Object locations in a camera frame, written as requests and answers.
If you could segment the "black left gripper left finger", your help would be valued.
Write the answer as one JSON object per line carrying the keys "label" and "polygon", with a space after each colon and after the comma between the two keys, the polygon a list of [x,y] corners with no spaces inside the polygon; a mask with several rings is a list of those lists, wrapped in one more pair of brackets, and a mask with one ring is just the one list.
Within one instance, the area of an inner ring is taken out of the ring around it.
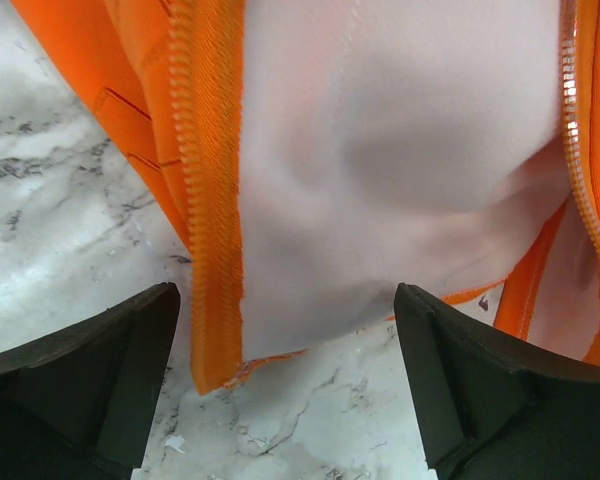
{"label": "black left gripper left finger", "polygon": [[128,479],[141,467],[181,298],[161,283],[0,352],[0,479]]}

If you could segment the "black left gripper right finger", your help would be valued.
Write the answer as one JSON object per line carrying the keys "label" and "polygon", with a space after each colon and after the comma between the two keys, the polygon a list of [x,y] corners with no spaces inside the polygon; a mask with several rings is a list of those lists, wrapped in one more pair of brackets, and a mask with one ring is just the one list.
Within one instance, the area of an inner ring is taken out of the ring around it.
{"label": "black left gripper right finger", "polygon": [[394,311],[427,466],[440,479],[600,479],[600,367],[413,285]]}

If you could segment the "orange zip jacket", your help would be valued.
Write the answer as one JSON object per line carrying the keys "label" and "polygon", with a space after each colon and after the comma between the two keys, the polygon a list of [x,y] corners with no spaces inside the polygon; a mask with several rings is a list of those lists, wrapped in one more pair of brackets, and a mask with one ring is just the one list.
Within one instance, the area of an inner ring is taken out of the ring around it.
{"label": "orange zip jacket", "polygon": [[192,260],[201,393],[400,282],[600,366],[600,1],[18,1]]}

